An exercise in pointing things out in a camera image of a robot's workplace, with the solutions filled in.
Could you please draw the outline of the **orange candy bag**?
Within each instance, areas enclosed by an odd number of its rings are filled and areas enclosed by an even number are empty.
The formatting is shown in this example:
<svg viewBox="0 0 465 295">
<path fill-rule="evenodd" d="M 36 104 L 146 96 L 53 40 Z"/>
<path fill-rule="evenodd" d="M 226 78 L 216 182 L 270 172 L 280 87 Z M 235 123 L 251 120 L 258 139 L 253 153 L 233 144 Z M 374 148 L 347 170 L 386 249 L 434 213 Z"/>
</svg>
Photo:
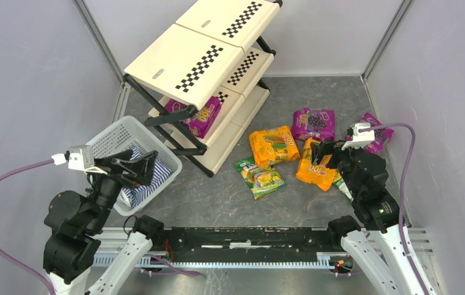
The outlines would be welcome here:
<svg viewBox="0 0 465 295">
<path fill-rule="evenodd" d="M 326 168 L 326 164 L 331 158 L 330 155 L 327 155 L 320 164 L 313 164 L 311 143 L 319 143 L 319 141 L 311 138 L 305 141 L 295 177 L 302 182 L 317 185 L 323 191 L 328 191 L 334 182 L 337 171 Z"/>
<path fill-rule="evenodd" d="M 249 143 L 256 164 L 260 167 L 300 158 L 300 152 L 287 125 L 269 130 L 252 132 Z"/>
</svg>

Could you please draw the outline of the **green candy bag back side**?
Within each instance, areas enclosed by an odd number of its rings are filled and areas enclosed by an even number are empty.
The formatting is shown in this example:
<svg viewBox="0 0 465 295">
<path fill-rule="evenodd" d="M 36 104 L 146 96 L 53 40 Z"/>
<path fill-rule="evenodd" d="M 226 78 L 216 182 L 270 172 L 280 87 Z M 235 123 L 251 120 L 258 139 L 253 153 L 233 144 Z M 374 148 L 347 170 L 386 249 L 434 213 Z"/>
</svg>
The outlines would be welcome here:
<svg viewBox="0 0 465 295">
<path fill-rule="evenodd" d="M 348 189 L 345 181 L 343 180 L 341 174 L 339 172 L 336 172 L 336 175 L 334 176 L 333 186 L 336 187 L 340 192 L 342 192 L 350 202 L 353 201 L 353 197 L 351 195 L 350 190 Z"/>
</svg>

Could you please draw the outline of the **green yellow candy bag front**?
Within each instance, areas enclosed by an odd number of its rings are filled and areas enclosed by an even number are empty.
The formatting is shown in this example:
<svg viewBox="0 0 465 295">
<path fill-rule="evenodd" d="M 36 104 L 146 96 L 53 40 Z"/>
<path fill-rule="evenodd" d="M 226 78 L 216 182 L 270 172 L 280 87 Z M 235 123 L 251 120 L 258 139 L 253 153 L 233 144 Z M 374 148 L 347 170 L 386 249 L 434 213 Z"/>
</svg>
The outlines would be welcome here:
<svg viewBox="0 0 465 295">
<path fill-rule="evenodd" d="M 236 162 L 235 168 L 252 192 L 254 200 L 271 194 L 286 185 L 281 175 L 273 167 L 258 166 L 253 157 Z"/>
</svg>

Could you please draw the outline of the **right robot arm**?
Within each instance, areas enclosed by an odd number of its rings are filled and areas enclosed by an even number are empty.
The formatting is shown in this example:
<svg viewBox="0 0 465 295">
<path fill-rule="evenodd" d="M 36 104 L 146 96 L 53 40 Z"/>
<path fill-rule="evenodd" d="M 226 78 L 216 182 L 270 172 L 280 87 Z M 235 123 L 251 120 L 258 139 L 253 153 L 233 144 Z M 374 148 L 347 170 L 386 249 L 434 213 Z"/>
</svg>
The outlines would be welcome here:
<svg viewBox="0 0 465 295">
<path fill-rule="evenodd" d="M 311 144 L 313 164 L 338 170 L 355 216 L 328 223 L 334 243 L 359 265 L 378 294 L 435 294 L 413 249 L 403 211 L 386 189 L 386 161 L 344 141 Z"/>
</svg>

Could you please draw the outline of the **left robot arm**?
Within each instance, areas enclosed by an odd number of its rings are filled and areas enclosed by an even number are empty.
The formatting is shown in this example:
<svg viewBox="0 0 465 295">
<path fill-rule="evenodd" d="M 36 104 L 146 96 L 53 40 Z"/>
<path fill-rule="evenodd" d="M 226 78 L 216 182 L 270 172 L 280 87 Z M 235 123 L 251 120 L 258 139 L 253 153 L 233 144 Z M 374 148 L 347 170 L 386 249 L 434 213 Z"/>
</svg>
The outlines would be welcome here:
<svg viewBox="0 0 465 295">
<path fill-rule="evenodd" d="M 150 184 L 157 151 L 132 159 L 131 149 L 101 159 L 90 146 L 71 148 L 53 156 L 70 170 L 92 176 L 87 196 L 60 192 L 50 202 L 44 224 L 52 234 L 44 248 L 44 270 L 55 294 L 117 294 L 142 257 L 162 241 L 164 225 L 146 215 L 138 218 L 123 249 L 91 287 L 86 282 L 101 242 L 95 239 L 121 190 Z"/>
</svg>

